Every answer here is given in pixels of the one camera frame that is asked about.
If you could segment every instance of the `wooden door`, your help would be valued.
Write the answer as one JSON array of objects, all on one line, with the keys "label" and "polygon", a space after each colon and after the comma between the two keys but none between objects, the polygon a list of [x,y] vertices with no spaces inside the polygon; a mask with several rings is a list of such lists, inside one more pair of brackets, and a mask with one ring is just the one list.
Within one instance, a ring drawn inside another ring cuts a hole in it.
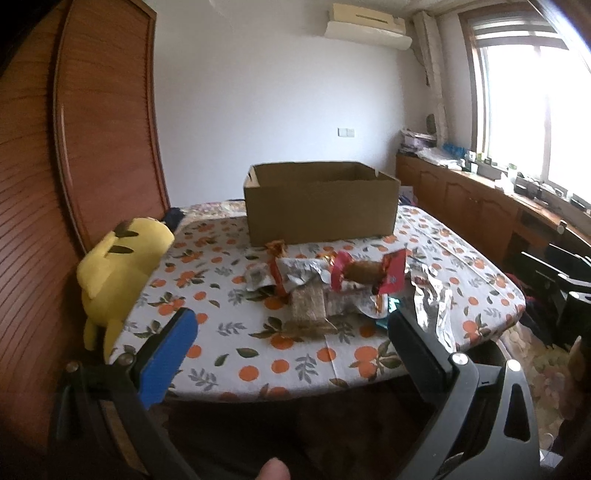
[{"label": "wooden door", "polygon": [[413,190],[418,185],[418,167],[419,159],[403,157],[399,155],[396,158],[396,176],[402,185],[412,186]]},{"label": "wooden door", "polygon": [[446,182],[441,203],[442,221],[471,244],[477,240],[474,223],[479,207],[473,195],[473,188],[458,176]]},{"label": "wooden door", "polygon": [[476,223],[478,241],[475,247],[500,267],[511,240],[518,208],[512,200],[493,190],[483,192],[478,203],[480,215]]},{"label": "wooden door", "polygon": [[168,196],[152,94],[155,12],[140,0],[73,0],[54,85],[57,156],[84,249],[124,219],[161,218]]},{"label": "wooden door", "polygon": [[57,382],[83,350],[82,255],[63,205],[49,121],[69,3],[33,28],[0,77],[0,461],[7,463],[19,441],[45,449]]},{"label": "wooden door", "polygon": [[435,218],[440,217],[445,173],[445,169],[427,164],[421,169],[418,175],[416,192],[418,205]]}]

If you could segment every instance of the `human hand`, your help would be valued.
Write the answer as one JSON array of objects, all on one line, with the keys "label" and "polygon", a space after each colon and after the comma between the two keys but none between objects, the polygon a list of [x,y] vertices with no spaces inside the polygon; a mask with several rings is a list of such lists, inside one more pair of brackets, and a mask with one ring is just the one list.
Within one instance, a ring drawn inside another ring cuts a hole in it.
[{"label": "human hand", "polygon": [[264,464],[255,480],[290,480],[287,465],[277,458],[272,458]]}]

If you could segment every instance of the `plush toy ear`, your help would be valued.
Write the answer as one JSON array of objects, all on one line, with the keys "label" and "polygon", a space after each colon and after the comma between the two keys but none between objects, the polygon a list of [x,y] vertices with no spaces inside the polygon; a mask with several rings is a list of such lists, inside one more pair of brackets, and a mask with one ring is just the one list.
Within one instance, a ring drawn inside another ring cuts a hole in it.
[{"label": "plush toy ear", "polygon": [[126,236],[138,236],[138,232],[134,232],[133,230],[129,230],[131,226],[132,220],[125,220],[121,222],[119,225],[115,227],[113,232],[117,238],[124,238]]},{"label": "plush toy ear", "polygon": [[107,233],[78,265],[76,270],[78,283],[90,299],[94,299],[99,294],[103,284],[111,275],[113,265],[105,258],[105,255],[116,240],[114,232]]}]

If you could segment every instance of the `cabinet door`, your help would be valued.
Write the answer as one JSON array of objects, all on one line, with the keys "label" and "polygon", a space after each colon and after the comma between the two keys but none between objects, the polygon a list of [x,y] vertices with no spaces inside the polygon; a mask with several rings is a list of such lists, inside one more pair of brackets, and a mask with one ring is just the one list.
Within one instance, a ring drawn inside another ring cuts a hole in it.
[{"label": "cabinet door", "polygon": [[425,168],[419,172],[418,186],[415,195],[418,205],[427,213],[438,218],[441,206],[445,170]]},{"label": "cabinet door", "polygon": [[497,266],[501,266],[511,240],[517,207],[497,192],[485,193],[478,202],[480,217],[476,232],[479,239],[475,247]]},{"label": "cabinet door", "polygon": [[478,214],[477,210],[478,203],[467,182],[462,181],[461,177],[446,182],[441,203],[442,220],[471,244],[476,240],[474,218]]},{"label": "cabinet door", "polygon": [[402,185],[412,186],[413,190],[418,186],[419,159],[398,156],[396,158],[396,176]]}]

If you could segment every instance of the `air conditioner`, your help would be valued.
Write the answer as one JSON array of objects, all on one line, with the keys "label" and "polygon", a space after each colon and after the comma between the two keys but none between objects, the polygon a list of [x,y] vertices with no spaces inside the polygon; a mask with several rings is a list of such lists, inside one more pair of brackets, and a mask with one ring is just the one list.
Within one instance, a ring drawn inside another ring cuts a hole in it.
[{"label": "air conditioner", "polygon": [[333,4],[333,8],[330,11],[330,19],[335,22],[364,25],[366,27],[379,28],[380,30],[388,30],[400,35],[406,35],[406,26],[403,18],[394,18],[390,14],[369,8]]},{"label": "air conditioner", "polygon": [[369,8],[333,4],[324,36],[406,50],[413,41],[405,33],[402,18]]}]

